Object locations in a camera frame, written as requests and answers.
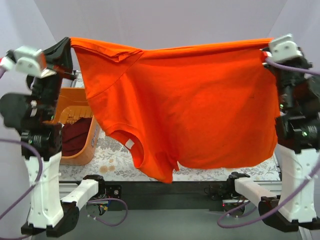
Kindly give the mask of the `orange t-shirt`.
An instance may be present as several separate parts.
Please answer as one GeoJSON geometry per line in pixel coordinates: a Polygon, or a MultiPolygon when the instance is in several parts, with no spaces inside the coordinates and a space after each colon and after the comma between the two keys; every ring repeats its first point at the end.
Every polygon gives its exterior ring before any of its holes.
{"type": "Polygon", "coordinates": [[[146,50],[72,37],[87,102],[134,167],[163,183],[191,169],[253,167],[270,158],[280,115],[269,39],[146,50]]]}

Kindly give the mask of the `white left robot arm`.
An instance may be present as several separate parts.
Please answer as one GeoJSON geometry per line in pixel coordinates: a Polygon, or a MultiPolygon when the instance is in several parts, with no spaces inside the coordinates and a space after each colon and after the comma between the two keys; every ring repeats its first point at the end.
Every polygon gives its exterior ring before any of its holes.
{"type": "Polygon", "coordinates": [[[62,125],[54,123],[63,79],[74,80],[71,39],[65,37],[46,50],[21,46],[7,51],[0,71],[26,74],[30,94],[9,92],[0,99],[6,127],[15,129],[28,171],[30,211],[21,233],[46,233],[59,238],[72,231],[88,201],[106,196],[100,175],[87,175],[67,196],[60,197],[59,166],[62,158],[62,125]]]}

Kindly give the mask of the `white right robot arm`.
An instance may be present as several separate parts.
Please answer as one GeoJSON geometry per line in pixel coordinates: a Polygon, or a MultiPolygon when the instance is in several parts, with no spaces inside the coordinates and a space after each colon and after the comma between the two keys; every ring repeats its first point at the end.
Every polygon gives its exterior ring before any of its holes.
{"type": "Polygon", "coordinates": [[[254,204],[259,220],[273,229],[318,230],[314,180],[320,169],[320,75],[294,43],[268,46],[261,52],[263,66],[276,78],[282,113],[275,124],[283,160],[281,193],[238,172],[228,177],[226,192],[232,199],[242,196],[254,204]]]}

